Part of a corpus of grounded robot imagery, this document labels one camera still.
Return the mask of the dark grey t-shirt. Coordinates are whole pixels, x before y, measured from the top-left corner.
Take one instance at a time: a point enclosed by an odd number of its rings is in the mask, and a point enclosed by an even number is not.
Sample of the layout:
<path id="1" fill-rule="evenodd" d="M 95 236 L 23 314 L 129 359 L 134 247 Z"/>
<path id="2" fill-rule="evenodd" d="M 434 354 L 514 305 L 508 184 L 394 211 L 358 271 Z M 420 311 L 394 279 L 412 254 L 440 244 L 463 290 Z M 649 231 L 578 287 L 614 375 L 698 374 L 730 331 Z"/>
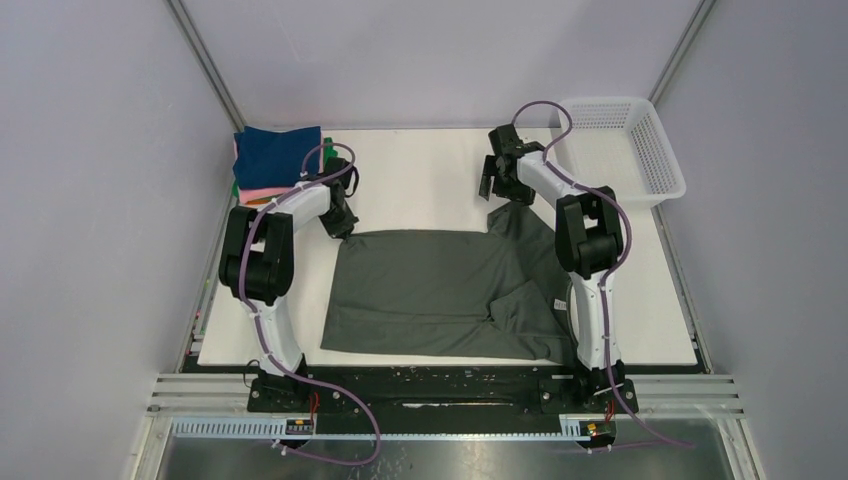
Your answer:
<path id="1" fill-rule="evenodd" d="M 338 250 L 322 347 L 572 367 L 570 316 L 557 308 L 571 281 L 554 240 L 518 203 L 490 212 L 483 232 L 355 234 Z"/>

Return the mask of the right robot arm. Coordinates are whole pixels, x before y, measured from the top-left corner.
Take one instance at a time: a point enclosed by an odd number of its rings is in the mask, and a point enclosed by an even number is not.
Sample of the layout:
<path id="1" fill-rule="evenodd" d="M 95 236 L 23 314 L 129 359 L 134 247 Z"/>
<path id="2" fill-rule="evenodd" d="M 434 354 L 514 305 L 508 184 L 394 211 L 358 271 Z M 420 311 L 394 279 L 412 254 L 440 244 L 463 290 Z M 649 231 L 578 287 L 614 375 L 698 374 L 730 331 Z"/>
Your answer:
<path id="1" fill-rule="evenodd" d="M 609 187 L 589 187 L 547 158 L 541 143 L 523 141 L 514 125 L 488 133 L 492 153 L 484 160 L 479 196 L 492 195 L 531 205 L 537 197 L 555 212 L 554 252 L 574 287 L 577 303 L 576 354 L 591 373 L 573 386 L 575 402 L 597 412 L 613 398 L 610 381 L 620 353 L 611 308 L 615 271 L 626 258 L 629 227 Z"/>

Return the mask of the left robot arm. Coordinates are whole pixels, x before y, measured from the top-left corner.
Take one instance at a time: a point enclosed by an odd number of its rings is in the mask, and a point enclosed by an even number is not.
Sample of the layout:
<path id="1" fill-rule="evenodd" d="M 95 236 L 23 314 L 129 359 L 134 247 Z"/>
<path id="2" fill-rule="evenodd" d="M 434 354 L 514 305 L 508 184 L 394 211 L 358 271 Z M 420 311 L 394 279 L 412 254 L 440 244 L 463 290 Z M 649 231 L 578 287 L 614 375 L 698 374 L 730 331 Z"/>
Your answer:
<path id="1" fill-rule="evenodd" d="M 279 376 L 271 395 L 288 411 L 304 407 L 311 388 L 293 374 L 304 359 L 287 299 L 295 276 L 295 233 L 317 219 L 330 238 L 348 238 L 358 222 L 347 203 L 348 190 L 358 182 L 352 162 L 331 157 L 322 172 L 305 176 L 265 206 L 229 212 L 219 281 L 248 314 L 260 347 L 259 367 Z"/>

